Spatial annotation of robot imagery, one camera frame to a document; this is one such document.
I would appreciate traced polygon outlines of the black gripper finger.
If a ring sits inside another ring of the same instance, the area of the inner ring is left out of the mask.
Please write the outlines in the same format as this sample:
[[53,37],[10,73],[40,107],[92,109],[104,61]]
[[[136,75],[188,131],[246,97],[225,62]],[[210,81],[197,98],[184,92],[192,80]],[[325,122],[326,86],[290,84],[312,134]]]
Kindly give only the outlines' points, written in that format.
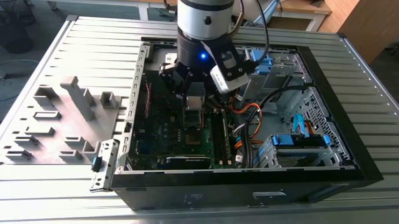
[[162,63],[160,65],[158,77],[165,85],[168,92],[182,99],[184,93],[184,82],[186,75],[186,67],[180,63]]
[[198,70],[200,94],[213,95],[217,92],[209,70]]

